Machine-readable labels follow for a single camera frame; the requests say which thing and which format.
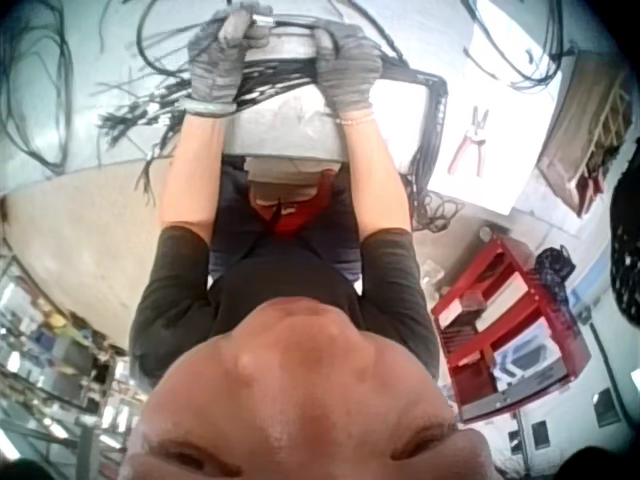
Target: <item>black t-shirt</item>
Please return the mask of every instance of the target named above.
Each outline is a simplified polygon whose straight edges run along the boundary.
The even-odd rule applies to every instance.
[[[169,227],[131,327],[131,371],[152,389],[177,358],[233,330],[258,305],[284,296],[343,310],[354,325],[404,345],[437,378],[439,347],[420,287],[411,234],[377,232],[360,245],[362,296],[332,265],[295,239],[279,240],[238,262],[207,290],[208,245]]]

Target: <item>hand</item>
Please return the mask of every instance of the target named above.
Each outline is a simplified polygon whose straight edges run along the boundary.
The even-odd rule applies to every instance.
[[[241,2],[220,10],[189,42],[192,89],[184,102],[189,113],[215,117],[235,111],[247,50],[269,44],[269,27],[251,25],[254,14],[272,15],[273,9]]]
[[[382,73],[380,48],[357,25],[320,21],[317,26],[318,87],[327,103],[338,115],[371,108],[369,92]]]

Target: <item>red pliers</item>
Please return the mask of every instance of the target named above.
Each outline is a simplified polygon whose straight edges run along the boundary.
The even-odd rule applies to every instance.
[[[453,160],[449,164],[449,175],[455,175],[458,170],[458,165],[466,156],[466,152],[472,145],[478,147],[478,166],[476,174],[478,177],[482,177],[484,174],[484,144],[487,143],[487,137],[484,132],[484,127],[489,117],[489,110],[485,110],[482,115],[482,120],[478,120],[478,107],[473,107],[473,119],[467,133],[465,134],[462,142],[458,146]]]

